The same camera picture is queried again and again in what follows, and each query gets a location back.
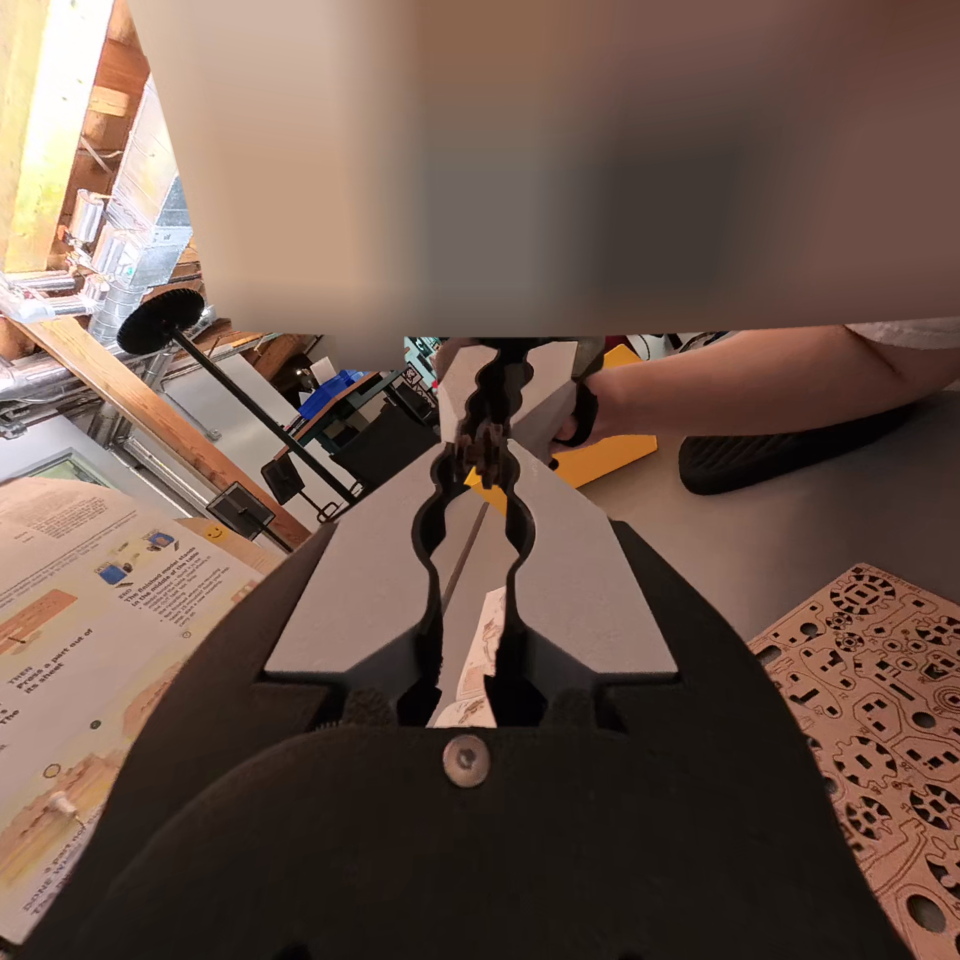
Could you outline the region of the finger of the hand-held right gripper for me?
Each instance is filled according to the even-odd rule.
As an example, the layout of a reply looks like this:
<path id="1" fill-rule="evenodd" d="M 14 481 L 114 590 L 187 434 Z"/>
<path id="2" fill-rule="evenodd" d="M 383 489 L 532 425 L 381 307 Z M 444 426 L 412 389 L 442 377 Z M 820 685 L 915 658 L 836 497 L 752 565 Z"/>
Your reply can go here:
<path id="1" fill-rule="evenodd" d="M 456 441 L 476 391 L 479 372 L 490 363 L 490 348 L 473 340 L 446 340 L 437 350 L 439 437 Z"/>
<path id="2" fill-rule="evenodd" d="M 521 388 L 519 408 L 510 418 L 510 438 L 529 453 L 549 453 L 558 430 L 573 412 L 578 346 L 576 340 L 550 341 L 526 354 L 532 374 Z"/>

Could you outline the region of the laser-cut wooden parts sheet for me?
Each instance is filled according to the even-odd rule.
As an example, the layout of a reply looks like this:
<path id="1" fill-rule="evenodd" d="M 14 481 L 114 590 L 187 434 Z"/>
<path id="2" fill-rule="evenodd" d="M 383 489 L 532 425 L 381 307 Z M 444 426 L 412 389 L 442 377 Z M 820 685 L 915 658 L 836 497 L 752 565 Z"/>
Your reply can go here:
<path id="1" fill-rule="evenodd" d="M 748 642 L 916 958 L 959 957 L 959 609 L 859 563 Z"/>

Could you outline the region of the small wooden gear part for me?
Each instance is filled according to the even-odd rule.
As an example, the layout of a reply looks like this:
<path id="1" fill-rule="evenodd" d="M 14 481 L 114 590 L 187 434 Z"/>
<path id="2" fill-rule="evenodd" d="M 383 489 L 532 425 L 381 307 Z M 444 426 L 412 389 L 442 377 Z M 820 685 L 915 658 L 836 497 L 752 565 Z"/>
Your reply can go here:
<path id="1" fill-rule="evenodd" d="M 454 444 L 456 479 L 466 483 L 470 474 L 476 474 L 484 490 L 500 486 L 505 450 L 503 424 L 486 420 L 474 436 L 458 434 Z"/>

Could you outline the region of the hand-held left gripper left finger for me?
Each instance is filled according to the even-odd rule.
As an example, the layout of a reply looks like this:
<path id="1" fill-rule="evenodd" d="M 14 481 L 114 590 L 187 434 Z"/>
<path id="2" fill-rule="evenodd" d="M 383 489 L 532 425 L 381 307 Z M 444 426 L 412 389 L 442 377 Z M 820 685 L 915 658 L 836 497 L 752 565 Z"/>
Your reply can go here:
<path id="1" fill-rule="evenodd" d="M 348 510 L 265 663 L 275 681 L 383 694 L 400 722 L 441 697 L 442 592 L 432 555 L 460 492 L 452 445 L 431 446 Z"/>

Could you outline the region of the black ribbed wrist pad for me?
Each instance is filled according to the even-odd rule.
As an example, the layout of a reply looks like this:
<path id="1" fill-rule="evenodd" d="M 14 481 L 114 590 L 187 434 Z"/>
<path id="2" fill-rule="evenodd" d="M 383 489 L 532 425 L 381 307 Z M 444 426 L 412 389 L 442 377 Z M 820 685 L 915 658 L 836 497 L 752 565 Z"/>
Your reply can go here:
<path id="1" fill-rule="evenodd" d="M 749 488 L 869 446 L 909 422 L 920 406 L 916 401 L 793 433 L 687 437 L 678 450 L 678 477 L 702 497 Z"/>

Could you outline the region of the white shirt sleeve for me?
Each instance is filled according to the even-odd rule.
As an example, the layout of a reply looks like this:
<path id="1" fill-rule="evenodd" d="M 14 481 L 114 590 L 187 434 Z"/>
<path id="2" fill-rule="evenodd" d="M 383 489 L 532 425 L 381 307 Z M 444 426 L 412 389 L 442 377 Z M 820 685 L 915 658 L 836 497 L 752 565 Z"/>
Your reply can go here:
<path id="1" fill-rule="evenodd" d="M 849 323 L 846 329 L 871 343 L 899 350 L 959 350 L 958 317 Z"/>

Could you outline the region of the black stand with round disc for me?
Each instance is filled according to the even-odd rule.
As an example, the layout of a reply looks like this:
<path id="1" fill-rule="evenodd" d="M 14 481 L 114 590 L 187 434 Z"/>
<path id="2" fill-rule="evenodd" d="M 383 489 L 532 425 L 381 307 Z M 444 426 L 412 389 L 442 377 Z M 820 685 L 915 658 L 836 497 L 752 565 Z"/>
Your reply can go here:
<path id="1" fill-rule="evenodd" d="M 341 496 L 348 506 L 354 506 L 358 502 L 358 495 L 353 494 L 308 451 L 303 443 L 277 423 L 245 390 L 224 374 L 189 340 L 186 330 L 192 329 L 198 323 L 205 308 L 204 297 L 196 291 L 186 288 L 167 291 L 144 301 L 129 314 L 118 330 L 117 343 L 123 352 L 134 355 L 155 354 L 170 343 L 175 343 L 273 436 L 279 438 L 285 447 L 306 463 L 309 469 Z"/>

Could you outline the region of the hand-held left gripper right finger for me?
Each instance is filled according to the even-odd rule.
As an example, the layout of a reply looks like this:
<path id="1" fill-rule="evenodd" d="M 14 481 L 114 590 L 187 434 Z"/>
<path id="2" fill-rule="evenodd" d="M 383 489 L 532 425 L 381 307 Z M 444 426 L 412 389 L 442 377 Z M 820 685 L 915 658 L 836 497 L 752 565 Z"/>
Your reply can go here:
<path id="1" fill-rule="evenodd" d="M 607 514 L 507 442 L 505 620 L 486 696 L 496 722 L 541 722 L 569 690 L 671 683 L 679 668 Z"/>

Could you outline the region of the blue storage bin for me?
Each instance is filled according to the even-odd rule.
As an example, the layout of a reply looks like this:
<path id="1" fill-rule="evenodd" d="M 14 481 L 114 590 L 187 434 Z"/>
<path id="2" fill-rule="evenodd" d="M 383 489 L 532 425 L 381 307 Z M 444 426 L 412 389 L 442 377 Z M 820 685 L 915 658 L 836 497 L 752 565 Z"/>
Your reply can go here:
<path id="1" fill-rule="evenodd" d="M 330 402 L 334 401 L 344 391 L 351 388 L 366 374 L 362 370 L 342 369 L 333 377 L 319 384 L 318 387 L 299 406 L 298 414 L 305 420 L 315 417 Z"/>

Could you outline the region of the person's right hand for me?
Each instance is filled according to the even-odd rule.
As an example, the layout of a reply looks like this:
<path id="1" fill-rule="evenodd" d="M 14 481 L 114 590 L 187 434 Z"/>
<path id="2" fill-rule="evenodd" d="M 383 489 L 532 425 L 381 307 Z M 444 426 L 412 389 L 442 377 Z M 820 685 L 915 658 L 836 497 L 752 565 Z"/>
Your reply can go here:
<path id="1" fill-rule="evenodd" d="M 584 379 L 582 385 L 595 397 L 597 407 L 584 448 L 609 438 L 648 432 L 642 397 L 647 366 L 635 363 L 604 367 Z"/>

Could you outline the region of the printed paper sheet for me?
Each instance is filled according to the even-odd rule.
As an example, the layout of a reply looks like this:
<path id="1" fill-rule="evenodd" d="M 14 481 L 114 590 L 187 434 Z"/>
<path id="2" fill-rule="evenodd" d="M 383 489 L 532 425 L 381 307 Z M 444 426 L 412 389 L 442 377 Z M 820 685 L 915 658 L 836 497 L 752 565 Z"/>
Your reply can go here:
<path id="1" fill-rule="evenodd" d="M 431 727 L 496 728 L 497 719 L 486 690 L 487 678 L 497 668 L 500 638 L 506 620 L 506 586 L 489 591 L 484 599 L 479 621 L 456 687 L 455 697 L 445 706 Z"/>

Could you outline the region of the black square clamp plate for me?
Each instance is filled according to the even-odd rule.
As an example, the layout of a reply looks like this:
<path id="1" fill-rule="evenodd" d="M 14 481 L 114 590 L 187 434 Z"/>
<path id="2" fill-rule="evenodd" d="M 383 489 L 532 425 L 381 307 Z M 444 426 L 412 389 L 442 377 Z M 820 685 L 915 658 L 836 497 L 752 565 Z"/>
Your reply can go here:
<path id="1" fill-rule="evenodd" d="M 282 506 L 305 491 L 305 481 L 289 452 L 266 462 L 260 473 L 271 496 Z"/>
<path id="2" fill-rule="evenodd" d="M 238 482 L 220 491 L 206 504 L 205 510 L 248 541 L 265 535 L 276 518 L 272 510 Z"/>

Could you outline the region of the thin metal rod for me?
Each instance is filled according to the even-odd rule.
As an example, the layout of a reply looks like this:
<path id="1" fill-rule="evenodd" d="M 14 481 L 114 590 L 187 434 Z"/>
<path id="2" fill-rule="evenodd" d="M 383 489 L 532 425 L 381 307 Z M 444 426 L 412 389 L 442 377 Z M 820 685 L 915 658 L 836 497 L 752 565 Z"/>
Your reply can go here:
<path id="1" fill-rule="evenodd" d="M 465 539 L 465 542 L 462 545 L 461 552 L 456 562 L 454 563 L 453 569 L 449 575 L 446 586 L 443 589 L 443 593 L 441 594 L 441 611 L 444 614 L 447 612 L 450 606 L 450 601 L 452 599 L 452 596 L 455 593 L 455 590 L 457 588 L 457 585 L 461 578 L 463 570 L 473 551 L 475 542 L 481 531 L 489 506 L 490 504 L 487 501 L 482 501 L 481 506 L 474 519 L 474 522 L 472 523 L 469 533 Z"/>

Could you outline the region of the dark wooden shelf unit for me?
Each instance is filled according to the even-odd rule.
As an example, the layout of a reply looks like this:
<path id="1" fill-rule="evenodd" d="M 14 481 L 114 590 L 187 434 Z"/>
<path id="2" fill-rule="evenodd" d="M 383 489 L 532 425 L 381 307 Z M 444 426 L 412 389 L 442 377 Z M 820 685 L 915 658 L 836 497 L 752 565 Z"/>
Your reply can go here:
<path id="1" fill-rule="evenodd" d="M 299 417 L 291 434 L 316 442 L 362 496 L 409 466 L 439 439 L 435 398 L 417 372 L 372 372 L 310 419 Z"/>

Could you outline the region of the slanted wooden beam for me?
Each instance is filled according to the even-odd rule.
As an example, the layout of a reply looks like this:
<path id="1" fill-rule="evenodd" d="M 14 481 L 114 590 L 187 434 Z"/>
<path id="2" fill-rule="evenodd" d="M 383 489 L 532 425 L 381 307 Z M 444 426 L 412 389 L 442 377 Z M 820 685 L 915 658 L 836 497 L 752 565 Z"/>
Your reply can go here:
<path id="1" fill-rule="evenodd" d="M 112 404 L 136 427 L 169 449 L 213 489 L 222 493 L 234 484 L 244 487 L 273 513 L 270 530 L 287 546 L 302 546 L 312 532 L 192 426 L 114 354 L 81 328 L 76 318 L 23 323 L 12 321 L 30 341 L 54 357 L 101 399 Z"/>

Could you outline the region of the open instruction booklet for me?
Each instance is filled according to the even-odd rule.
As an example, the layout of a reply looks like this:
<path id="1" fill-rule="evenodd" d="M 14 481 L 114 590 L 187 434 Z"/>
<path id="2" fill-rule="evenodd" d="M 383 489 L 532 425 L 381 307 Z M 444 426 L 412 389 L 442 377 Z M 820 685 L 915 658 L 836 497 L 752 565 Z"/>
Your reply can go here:
<path id="1" fill-rule="evenodd" d="M 19 946 L 90 843 L 139 733 L 214 626 L 281 563 L 123 491 L 1 490 L 1 934 Z"/>

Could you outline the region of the person's right forearm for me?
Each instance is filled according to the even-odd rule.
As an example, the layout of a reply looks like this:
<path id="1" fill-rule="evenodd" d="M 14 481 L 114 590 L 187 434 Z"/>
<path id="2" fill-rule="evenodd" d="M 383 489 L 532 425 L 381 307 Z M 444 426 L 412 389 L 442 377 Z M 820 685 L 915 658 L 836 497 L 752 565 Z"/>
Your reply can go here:
<path id="1" fill-rule="evenodd" d="M 623 371 L 639 433 L 751 436 L 831 426 L 917 402 L 932 372 L 846 327 L 741 332 Z"/>

